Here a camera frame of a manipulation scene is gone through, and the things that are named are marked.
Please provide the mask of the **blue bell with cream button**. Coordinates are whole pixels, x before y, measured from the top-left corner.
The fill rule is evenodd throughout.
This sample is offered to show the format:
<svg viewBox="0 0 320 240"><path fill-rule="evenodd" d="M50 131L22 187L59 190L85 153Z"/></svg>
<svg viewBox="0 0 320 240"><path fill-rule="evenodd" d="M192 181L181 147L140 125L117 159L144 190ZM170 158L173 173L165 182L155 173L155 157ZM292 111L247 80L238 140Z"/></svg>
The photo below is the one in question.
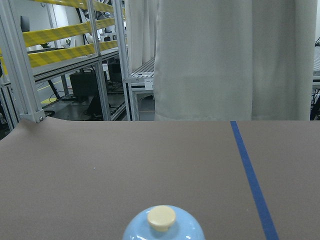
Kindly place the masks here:
<svg viewBox="0 0 320 240"><path fill-rule="evenodd" d="M149 207L127 225L124 240L204 240L198 221L187 211L173 205Z"/></svg>

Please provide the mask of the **white curtain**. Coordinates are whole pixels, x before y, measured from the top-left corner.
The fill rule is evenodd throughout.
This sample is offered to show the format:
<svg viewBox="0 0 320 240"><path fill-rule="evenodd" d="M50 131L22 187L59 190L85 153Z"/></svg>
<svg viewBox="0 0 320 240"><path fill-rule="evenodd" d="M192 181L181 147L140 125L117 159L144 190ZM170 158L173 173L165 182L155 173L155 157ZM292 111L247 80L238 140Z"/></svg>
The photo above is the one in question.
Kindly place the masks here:
<svg viewBox="0 0 320 240"><path fill-rule="evenodd" d="M309 120L317 6L127 0L129 66L155 58L155 120Z"/></svg>

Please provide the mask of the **yellow striped barrier frame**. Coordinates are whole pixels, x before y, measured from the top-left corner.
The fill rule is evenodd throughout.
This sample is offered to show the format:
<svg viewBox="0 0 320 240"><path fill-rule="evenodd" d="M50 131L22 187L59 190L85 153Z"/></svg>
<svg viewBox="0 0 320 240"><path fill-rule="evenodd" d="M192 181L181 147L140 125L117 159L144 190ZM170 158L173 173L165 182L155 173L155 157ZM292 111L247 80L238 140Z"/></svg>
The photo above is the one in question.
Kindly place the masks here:
<svg viewBox="0 0 320 240"><path fill-rule="evenodd" d="M111 121L125 110L120 0L3 0L0 97L10 127L65 119Z"/></svg>

